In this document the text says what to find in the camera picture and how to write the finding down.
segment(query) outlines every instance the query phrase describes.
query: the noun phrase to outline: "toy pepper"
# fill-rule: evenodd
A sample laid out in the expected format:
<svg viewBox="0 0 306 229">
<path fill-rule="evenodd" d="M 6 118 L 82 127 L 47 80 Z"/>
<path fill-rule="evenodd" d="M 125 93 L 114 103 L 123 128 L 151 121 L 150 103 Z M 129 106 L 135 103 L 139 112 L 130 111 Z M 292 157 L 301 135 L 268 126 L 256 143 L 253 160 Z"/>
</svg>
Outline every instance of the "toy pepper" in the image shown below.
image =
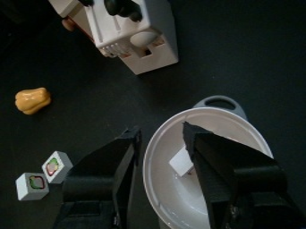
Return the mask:
<svg viewBox="0 0 306 229">
<path fill-rule="evenodd" d="M 26 115 L 34 115 L 51 103 L 51 93 L 44 88 L 26 89 L 16 94 L 18 110 Z"/>
</svg>

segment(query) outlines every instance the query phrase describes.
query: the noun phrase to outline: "white block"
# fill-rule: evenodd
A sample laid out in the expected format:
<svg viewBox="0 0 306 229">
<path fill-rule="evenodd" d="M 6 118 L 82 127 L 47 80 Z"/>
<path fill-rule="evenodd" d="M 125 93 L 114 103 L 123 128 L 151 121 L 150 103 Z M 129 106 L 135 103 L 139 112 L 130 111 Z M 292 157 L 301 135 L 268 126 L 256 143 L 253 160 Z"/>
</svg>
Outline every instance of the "white block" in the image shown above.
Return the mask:
<svg viewBox="0 0 306 229">
<path fill-rule="evenodd" d="M 178 151 L 175 156 L 169 162 L 170 166 L 175 169 L 179 176 L 183 176 L 194 168 L 194 163 L 190 160 L 190 156 L 186 150 L 186 146 Z"/>
<path fill-rule="evenodd" d="M 44 174 L 23 173 L 16 179 L 18 199 L 42 199 L 50 192 Z"/>
<path fill-rule="evenodd" d="M 55 151 L 42 166 L 48 182 L 62 183 L 72 167 L 74 165 L 67 154 L 60 151 Z"/>
</svg>

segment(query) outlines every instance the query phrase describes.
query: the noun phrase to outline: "bowl handle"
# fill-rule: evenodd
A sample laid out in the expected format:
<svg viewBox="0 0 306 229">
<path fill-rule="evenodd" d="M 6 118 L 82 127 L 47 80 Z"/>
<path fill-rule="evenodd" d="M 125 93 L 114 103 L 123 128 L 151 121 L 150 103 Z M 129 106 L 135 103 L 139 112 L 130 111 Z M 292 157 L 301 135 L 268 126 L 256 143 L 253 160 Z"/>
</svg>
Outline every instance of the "bowl handle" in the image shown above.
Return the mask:
<svg viewBox="0 0 306 229">
<path fill-rule="evenodd" d="M 213 107 L 211 104 L 217 103 L 217 102 L 222 102 L 222 103 L 230 104 L 233 106 L 233 109 L 229 109 L 229 108 L 225 108 L 225 107 L 219 107 L 219 106 L 215 106 L 215 107 L 233 112 L 235 115 L 241 116 L 248 121 L 248 117 L 246 117 L 246 114 L 245 114 L 242 106 L 235 102 L 234 99 L 231 99 L 231 98 L 229 98 L 226 96 L 217 95 L 217 96 L 207 97 L 207 98 L 202 99 L 194 105 L 193 108 Z"/>
</svg>

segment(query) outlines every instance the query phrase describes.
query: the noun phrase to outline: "sticker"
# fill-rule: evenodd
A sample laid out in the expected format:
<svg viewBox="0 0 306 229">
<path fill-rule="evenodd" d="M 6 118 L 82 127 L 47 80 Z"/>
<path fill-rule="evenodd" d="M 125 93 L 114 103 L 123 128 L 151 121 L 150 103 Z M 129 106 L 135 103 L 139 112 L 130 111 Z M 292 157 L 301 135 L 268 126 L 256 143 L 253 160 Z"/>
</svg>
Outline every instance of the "sticker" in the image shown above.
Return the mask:
<svg viewBox="0 0 306 229">
<path fill-rule="evenodd" d="M 59 162 L 55 157 L 51 159 L 51 161 L 46 165 L 46 170 L 47 170 L 48 176 L 52 176 L 55 172 L 59 170 Z"/>
<path fill-rule="evenodd" d="M 40 176 L 32 175 L 30 178 L 30 185 L 35 190 L 44 189 L 44 180 Z"/>
</svg>

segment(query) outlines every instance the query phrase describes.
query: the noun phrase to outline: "black table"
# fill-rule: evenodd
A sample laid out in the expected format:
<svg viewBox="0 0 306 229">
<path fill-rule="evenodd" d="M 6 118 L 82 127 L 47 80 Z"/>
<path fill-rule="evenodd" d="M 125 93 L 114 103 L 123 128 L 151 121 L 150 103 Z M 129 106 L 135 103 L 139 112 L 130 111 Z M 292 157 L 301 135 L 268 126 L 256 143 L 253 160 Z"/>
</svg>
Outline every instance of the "black table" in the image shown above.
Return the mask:
<svg viewBox="0 0 306 229">
<path fill-rule="evenodd" d="M 0 228 L 51 228 L 62 185 L 39 201 L 18 201 L 15 181 L 55 150 L 76 163 L 127 127 L 141 125 L 142 159 L 162 123 L 211 95 L 244 106 L 289 176 L 289 194 L 306 214 L 306 4 L 302 1 L 171 1 L 179 63 L 135 76 L 106 58 L 80 31 L 54 18 L 11 48 L 0 63 Z M 46 87 L 52 103 L 22 114 L 15 95 Z M 131 228 L 158 228 L 142 165 Z"/>
</svg>

